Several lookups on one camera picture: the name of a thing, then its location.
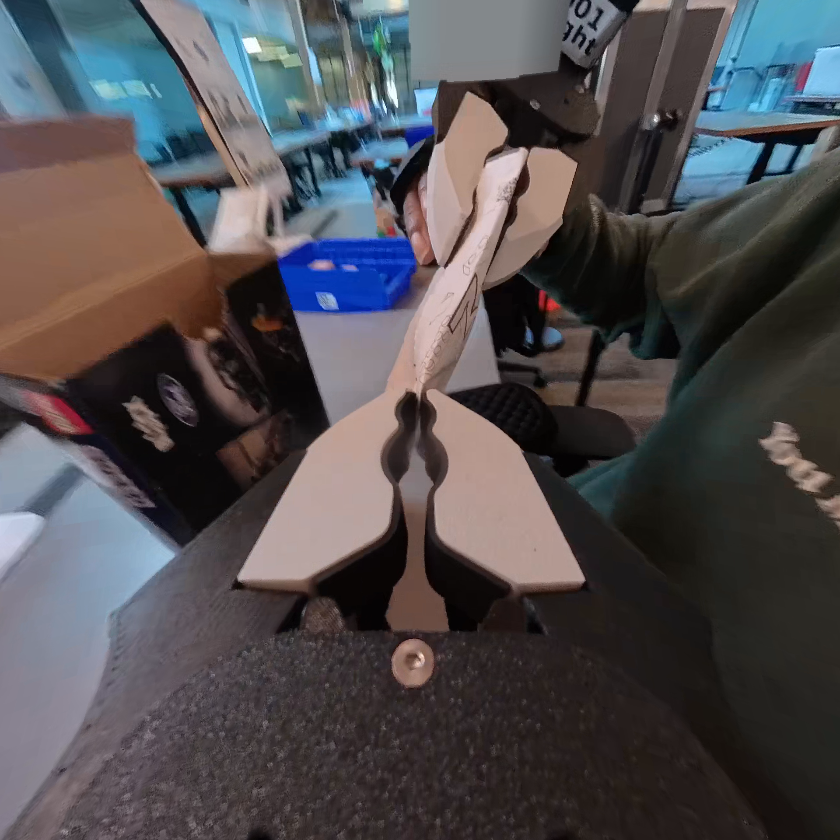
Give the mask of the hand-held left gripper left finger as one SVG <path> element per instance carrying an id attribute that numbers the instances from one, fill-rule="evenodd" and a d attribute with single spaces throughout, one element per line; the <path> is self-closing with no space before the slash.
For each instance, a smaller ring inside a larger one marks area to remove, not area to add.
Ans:
<path id="1" fill-rule="evenodd" d="M 249 590 L 335 602 L 358 628 L 387 628 L 407 563 L 400 481 L 413 451 L 414 392 L 384 392 L 320 435 L 238 572 Z"/>

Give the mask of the black mesh office chair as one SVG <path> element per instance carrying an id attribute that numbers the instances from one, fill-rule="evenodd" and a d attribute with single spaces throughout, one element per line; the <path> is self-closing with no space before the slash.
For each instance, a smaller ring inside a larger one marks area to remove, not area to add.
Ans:
<path id="1" fill-rule="evenodd" d="M 549 459 L 563 478 L 636 447 L 632 429 L 620 416 L 589 406 L 549 405 L 518 383 L 483 385 L 450 397 L 497 426 L 525 453 Z"/>

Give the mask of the long wooden table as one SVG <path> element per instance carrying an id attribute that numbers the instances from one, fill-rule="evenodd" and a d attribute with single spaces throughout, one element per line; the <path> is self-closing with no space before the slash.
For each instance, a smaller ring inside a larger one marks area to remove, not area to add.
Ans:
<path id="1" fill-rule="evenodd" d="M 296 154 L 303 154 L 303 171 L 310 178 L 310 186 L 300 186 L 294 175 L 289 175 L 292 193 L 283 201 L 285 220 L 299 213 L 309 198 L 320 195 L 312 151 L 317 145 L 328 140 L 328 131 L 305 129 L 282 131 L 272 137 L 272 145 L 283 164 L 291 162 Z M 188 191 L 204 190 L 218 193 L 221 189 L 235 184 L 234 177 L 228 172 L 217 152 L 198 154 L 172 163 L 150 164 L 150 172 L 161 189 L 172 199 L 182 221 L 196 238 L 203 236 L 203 230 L 189 204 Z"/>

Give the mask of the person's right hand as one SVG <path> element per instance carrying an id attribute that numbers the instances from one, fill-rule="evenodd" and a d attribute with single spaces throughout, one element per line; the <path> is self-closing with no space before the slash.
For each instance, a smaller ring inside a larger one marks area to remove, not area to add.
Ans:
<path id="1" fill-rule="evenodd" d="M 436 264 L 427 227 L 427 173 L 419 175 L 407 190 L 403 203 L 403 222 L 416 262 L 420 266 Z"/>

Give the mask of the white printed sign board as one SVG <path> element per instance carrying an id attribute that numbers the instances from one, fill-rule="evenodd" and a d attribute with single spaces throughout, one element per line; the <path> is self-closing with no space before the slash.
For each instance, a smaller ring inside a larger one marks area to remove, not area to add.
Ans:
<path id="1" fill-rule="evenodd" d="M 203 12 L 191 3 L 133 1 L 174 60 L 205 132 L 236 186 L 292 196 L 284 164 Z"/>

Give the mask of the person's right forearm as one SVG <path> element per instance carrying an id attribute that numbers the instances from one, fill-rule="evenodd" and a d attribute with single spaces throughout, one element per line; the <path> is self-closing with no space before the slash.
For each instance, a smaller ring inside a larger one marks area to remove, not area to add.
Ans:
<path id="1" fill-rule="evenodd" d="M 567 212 L 523 275 L 640 359 L 713 354 L 804 275 L 838 279 L 839 151 L 664 216 Z"/>

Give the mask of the person's green sweatshirt torso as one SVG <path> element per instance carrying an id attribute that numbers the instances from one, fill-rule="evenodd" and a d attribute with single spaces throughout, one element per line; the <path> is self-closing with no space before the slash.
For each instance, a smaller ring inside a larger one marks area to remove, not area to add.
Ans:
<path id="1" fill-rule="evenodd" d="M 838 291 L 710 326 L 706 346 L 698 323 L 630 333 L 678 366 L 610 518 L 707 616 L 740 734 L 803 834 L 838 838 Z"/>

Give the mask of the blue plastic bin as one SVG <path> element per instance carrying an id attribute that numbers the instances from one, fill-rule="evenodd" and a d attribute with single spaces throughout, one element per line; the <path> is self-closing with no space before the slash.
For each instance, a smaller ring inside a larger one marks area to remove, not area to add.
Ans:
<path id="1" fill-rule="evenodd" d="M 417 263 L 405 238 L 325 238 L 278 267 L 295 312 L 381 312 L 410 290 Z"/>

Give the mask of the wooden table with black legs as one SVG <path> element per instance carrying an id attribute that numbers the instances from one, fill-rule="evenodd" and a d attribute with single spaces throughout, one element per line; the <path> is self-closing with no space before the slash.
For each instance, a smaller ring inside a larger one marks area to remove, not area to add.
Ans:
<path id="1" fill-rule="evenodd" d="M 793 152 L 786 167 L 781 171 L 772 171 L 770 176 L 791 174 L 804 148 L 816 144 L 824 132 L 834 130 L 838 124 L 837 115 L 702 111 L 695 121 L 692 134 L 759 145 L 759 156 L 745 182 L 751 185 L 765 177 L 777 146 L 790 146 Z"/>

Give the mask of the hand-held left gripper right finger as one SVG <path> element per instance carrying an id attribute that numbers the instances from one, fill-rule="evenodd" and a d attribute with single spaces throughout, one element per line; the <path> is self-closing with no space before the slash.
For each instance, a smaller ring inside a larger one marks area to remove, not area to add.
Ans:
<path id="1" fill-rule="evenodd" d="M 428 583 L 457 628 L 482 624 L 498 602 L 579 592 L 585 574 L 521 448 L 438 390 L 421 404 Z"/>

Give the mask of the black printed cardboard lego box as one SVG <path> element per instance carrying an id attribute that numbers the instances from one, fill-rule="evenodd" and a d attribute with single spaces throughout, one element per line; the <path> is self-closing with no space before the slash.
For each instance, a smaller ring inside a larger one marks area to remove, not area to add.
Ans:
<path id="1" fill-rule="evenodd" d="M 277 257 L 200 246 L 132 123 L 2 121 L 2 403 L 185 545 L 329 425 Z"/>

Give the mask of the white paper bag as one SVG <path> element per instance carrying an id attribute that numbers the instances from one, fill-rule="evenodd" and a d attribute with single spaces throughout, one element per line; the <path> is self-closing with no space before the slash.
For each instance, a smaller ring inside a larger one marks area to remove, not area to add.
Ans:
<path id="1" fill-rule="evenodd" d="M 409 325 L 385 389 L 422 396 L 443 391 L 480 309 L 484 280 L 529 153 L 509 150 L 480 174 L 474 212 L 445 266 L 438 268 Z"/>
<path id="2" fill-rule="evenodd" d="M 285 229 L 281 189 L 274 183 L 224 189 L 206 250 L 214 255 L 283 256 L 300 244 Z"/>

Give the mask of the brown door with knob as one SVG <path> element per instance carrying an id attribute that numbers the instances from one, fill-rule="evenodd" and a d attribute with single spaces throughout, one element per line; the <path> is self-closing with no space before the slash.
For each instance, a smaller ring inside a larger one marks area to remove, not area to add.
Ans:
<path id="1" fill-rule="evenodd" d="M 737 3 L 639 2 L 602 60 L 597 193 L 625 214 L 666 213 Z"/>

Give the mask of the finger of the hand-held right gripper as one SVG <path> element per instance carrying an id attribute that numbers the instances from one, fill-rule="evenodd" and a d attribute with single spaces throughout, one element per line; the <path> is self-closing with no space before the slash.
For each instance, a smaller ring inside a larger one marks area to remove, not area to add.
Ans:
<path id="1" fill-rule="evenodd" d="M 427 231 L 438 266 L 454 254 L 474 213 L 485 164 L 507 140 L 508 127 L 494 108 L 467 92 L 427 168 Z"/>
<path id="2" fill-rule="evenodd" d="M 564 152 L 531 148 L 523 168 L 525 186 L 512 201 L 497 251 L 485 275 L 491 289 L 517 275 L 539 256 L 560 229 L 578 164 Z"/>

